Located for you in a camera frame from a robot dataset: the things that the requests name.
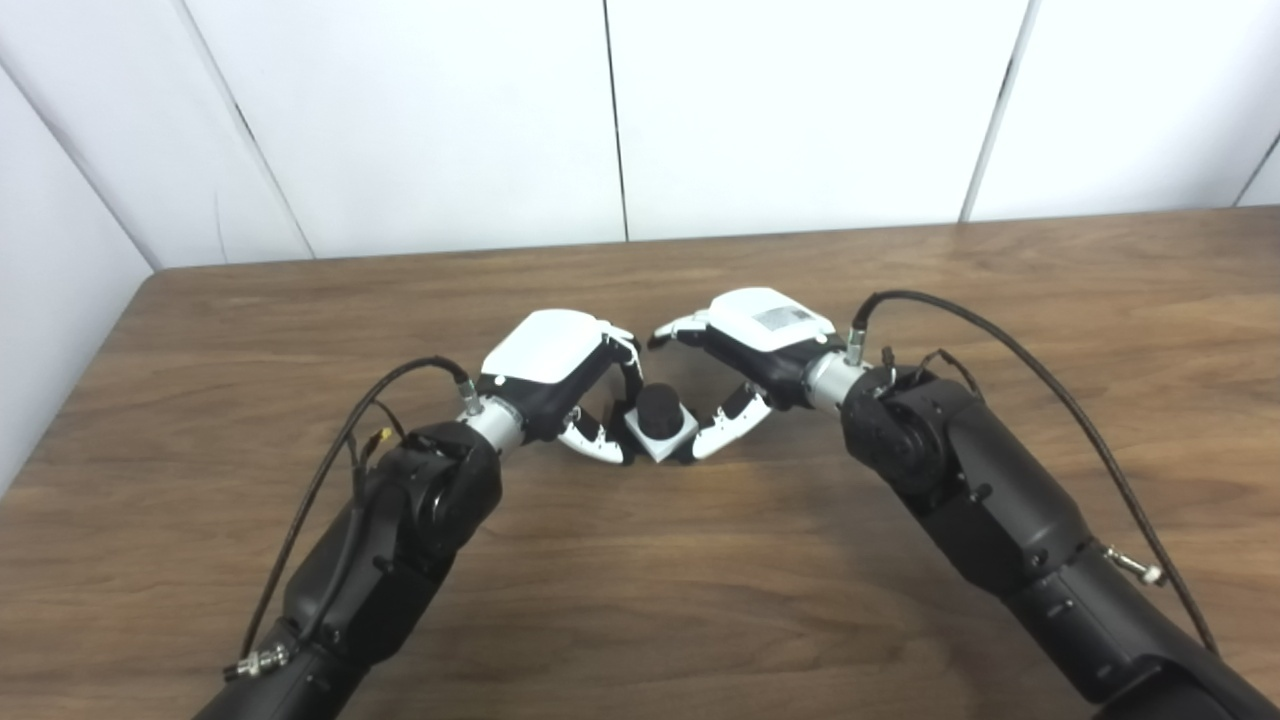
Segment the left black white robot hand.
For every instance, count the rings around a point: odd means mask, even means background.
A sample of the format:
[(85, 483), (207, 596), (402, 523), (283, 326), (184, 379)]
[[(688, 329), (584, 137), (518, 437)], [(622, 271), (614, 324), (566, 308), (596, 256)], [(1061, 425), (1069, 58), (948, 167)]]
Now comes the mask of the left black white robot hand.
[(609, 369), (623, 377), (628, 411), (644, 387), (632, 333), (571, 309), (529, 314), (485, 357), (480, 409), (465, 418), (500, 456), (532, 442), (559, 441), (596, 461), (627, 466), (635, 452), (581, 401)]

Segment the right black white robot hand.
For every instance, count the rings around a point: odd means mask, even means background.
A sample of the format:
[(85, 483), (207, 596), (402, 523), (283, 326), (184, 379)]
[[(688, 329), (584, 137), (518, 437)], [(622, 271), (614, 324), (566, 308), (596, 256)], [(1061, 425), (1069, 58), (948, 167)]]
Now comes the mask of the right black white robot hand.
[(851, 360), (828, 318), (767, 287), (722, 293), (708, 307), (659, 325), (646, 346), (658, 350), (671, 341), (701, 348), (744, 378), (672, 452), (684, 465), (717, 454), (773, 411), (837, 414), (868, 369)]

